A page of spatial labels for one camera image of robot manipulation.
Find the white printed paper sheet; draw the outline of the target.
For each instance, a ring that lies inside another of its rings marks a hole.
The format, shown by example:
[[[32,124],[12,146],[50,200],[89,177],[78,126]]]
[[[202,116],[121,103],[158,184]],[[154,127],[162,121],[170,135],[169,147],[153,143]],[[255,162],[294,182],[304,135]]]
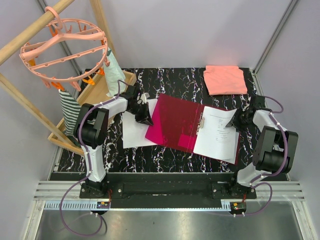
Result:
[[[238,163],[237,157],[238,157],[238,145],[239,145],[239,136],[240,134],[238,132],[235,133],[235,148],[234,148],[234,155],[233,158],[223,159],[223,162],[236,165]]]

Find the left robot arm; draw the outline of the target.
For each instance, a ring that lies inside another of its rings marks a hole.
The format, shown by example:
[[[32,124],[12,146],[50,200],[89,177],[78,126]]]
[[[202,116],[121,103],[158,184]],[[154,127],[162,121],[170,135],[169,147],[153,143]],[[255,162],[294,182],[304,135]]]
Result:
[[[84,153],[86,176],[83,181],[95,197],[103,198],[108,193],[102,147],[107,137],[109,120],[128,112],[138,124],[152,126],[148,97],[139,87],[129,85],[125,92],[117,93],[107,101],[81,106],[73,134]]]

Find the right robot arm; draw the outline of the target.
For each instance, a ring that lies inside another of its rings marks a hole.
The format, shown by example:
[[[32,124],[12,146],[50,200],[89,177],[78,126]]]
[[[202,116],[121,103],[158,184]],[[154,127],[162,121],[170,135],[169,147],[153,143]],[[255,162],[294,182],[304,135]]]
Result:
[[[236,171],[226,185],[225,192],[235,199],[248,194],[267,177],[289,173],[293,166],[299,135],[287,130],[275,118],[276,113],[283,112],[283,106],[279,111],[273,111],[266,107],[266,99],[274,100],[253,96],[249,105],[245,109],[238,108],[226,124],[227,128],[234,127],[238,132],[249,126],[256,126],[260,131],[252,163]]]

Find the white form paper sheet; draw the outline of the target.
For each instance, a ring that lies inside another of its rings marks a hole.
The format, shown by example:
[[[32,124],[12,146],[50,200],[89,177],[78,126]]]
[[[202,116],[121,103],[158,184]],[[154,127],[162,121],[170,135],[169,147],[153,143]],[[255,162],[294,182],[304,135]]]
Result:
[[[205,106],[202,112],[204,126],[196,137],[193,153],[221,161],[233,158],[236,129],[225,126],[236,111]]]

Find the red plastic clip folder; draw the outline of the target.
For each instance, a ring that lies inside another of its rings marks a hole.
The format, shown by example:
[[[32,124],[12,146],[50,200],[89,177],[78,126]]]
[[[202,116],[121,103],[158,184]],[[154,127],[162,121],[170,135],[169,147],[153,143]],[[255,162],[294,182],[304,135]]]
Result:
[[[160,94],[151,117],[153,125],[148,127],[145,138],[163,147],[193,153],[197,125],[205,106],[216,108]]]

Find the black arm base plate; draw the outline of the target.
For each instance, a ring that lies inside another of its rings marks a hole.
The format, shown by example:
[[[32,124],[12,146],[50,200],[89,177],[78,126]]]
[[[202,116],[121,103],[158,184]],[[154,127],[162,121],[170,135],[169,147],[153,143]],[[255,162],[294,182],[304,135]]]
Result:
[[[112,210],[221,210],[224,200],[255,200],[233,173],[108,173],[101,183],[86,180],[81,199],[110,198]]]

